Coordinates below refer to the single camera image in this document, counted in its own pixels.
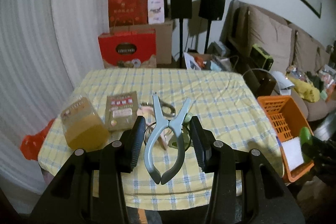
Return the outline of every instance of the beige sofa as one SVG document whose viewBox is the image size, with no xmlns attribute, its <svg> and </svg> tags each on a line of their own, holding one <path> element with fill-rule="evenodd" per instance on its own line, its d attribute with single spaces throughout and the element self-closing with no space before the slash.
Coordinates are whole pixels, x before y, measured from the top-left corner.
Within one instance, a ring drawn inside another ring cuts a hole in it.
<svg viewBox="0 0 336 224">
<path fill-rule="evenodd" d="M 295 24 L 268 10 L 233 0 L 230 3 L 229 17 L 227 40 L 243 56 L 249 56 L 252 45 L 257 41 L 275 57 L 272 67 L 275 70 L 284 72 L 288 65 L 296 65 L 304 72 L 316 72 L 329 62 L 330 55 L 320 42 Z M 336 109 L 334 100 L 325 102 L 320 98 L 317 102 L 310 103 L 293 89 L 291 96 L 310 122 L 322 119 Z"/>
</svg>

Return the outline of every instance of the tablecloth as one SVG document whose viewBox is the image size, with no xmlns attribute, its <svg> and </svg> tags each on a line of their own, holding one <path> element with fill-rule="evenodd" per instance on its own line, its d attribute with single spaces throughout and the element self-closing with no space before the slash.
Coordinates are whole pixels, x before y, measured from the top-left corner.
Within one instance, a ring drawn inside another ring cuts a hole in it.
<svg viewBox="0 0 336 224">
<path fill-rule="evenodd" d="M 139 102 L 152 102 L 157 92 L 178 112 L 184 100 L 193 101 L 190 109 L 203 128 L 233 149 L 258 148 L 278 174 L 282 175 L 281 153 L 275 132 L 241 75 L 176 69 L 105 69 L 89 72 L 74 94 L 85 92 L 98 115 L 105 120 L 106 97 L 136 90 Z M 146 117 L 153 122 L 153 117 Z M 122 132 L 111 135 L 109 142 Z M 183 167 L 167 184 L 157 185 L 149 176 L 143 160 L 144 144 L 137 166 L 130 174 L 122 173 L 126 205 L 147 210 L 180 210 L 209 203 L 213 174 L 198 167 L 193 147 L 185 153 Z M 40 166 L 56 175 L 73 153 L 63 135 L 60 116 L 51 127 L 38 155 Z M 164 173 L 174 164 L 177 150 L 153 149 L 154 165 Z M 241 194 L 241 176 L 236 173 L 237 194 Z M 98 171 L 94 174 L 93 195 L 98 195 Z"/>
</svg>

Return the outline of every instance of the red gift bag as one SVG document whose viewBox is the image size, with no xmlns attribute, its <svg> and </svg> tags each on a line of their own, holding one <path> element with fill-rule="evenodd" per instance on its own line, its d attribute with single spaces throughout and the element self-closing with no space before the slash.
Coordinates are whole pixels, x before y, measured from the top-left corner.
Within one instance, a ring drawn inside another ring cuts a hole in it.
<svg viewBox="0 0 336 224">
<path fill-rule="evenodd" d="M 98 37 L 104 67 L 155 68 L 155 30 L 103 33 Z"/>
<path fill-rule="evenodd" d="M 109 0 L 110 27 L 147 24 L 148 0 Z"/>
</svg>

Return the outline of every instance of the orange plastic crate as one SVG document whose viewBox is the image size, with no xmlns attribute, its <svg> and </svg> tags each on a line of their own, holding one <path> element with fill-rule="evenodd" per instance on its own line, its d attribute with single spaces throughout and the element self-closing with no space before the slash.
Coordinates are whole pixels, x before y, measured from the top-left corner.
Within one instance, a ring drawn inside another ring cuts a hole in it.
<svg viewBox="0 0 336 224">
<path fill-rule="evenodd" d="M 300 130 L 303 127 L 309 128 L 310 133 L 314 135 L 307 120 L 292 97 L 260 96 L 258 97 L 258 102 L 264 109 L 281 143 L 298 137 L 300 135 Z M 285 167 L 285 174 L 283 176 L 285 182 L 294 182 L 298 180 L 314 166 L 314 162 L 311 161 L 290 171 L 282 146 L 280 146 L 280 151 Z"/>
</svg>

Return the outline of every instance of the pliers handle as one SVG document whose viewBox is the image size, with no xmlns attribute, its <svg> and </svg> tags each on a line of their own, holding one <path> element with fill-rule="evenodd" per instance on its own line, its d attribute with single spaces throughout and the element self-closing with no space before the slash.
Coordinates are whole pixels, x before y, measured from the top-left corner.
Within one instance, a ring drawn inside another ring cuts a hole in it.
<svg viewBox="0 0 336 224">
<path fill-rule="evenodd" d="M 154 115 L 156 124 L 151 135 L 149 136 L 147 145 L 145 147 L 144 161 L 149 175 L 152 177 L 152 179 L 156 184 L 159 184 L 160 182 L 162 185 L 166 184 L 177 174 L 177 172 L 179 172 L 179 170 L 183 165 L 185 152 L 184 152 L 184 140 L 181 127 L 184 118 L 188 113 L 189 107 L 191 106 L 191 103 L 192 103 L 191 99 L 187 98 L 183 103 L 183 106 L 178 115 L 173 120 L 168 121 L 167 119 L 164 118 L 162 114 L 162 109 L 157 93 L 153 94 L 153 105 L 154 105 Z M 170 128 L 173 131 L 174 135 L 176 136 L 178 152 L 177 152 L 177 159 L 173 167 L 167 170 L 161 177 L 160 172 L 154 166 L 152 150 L 161 132 L 166 128 Z"/>
</svg>

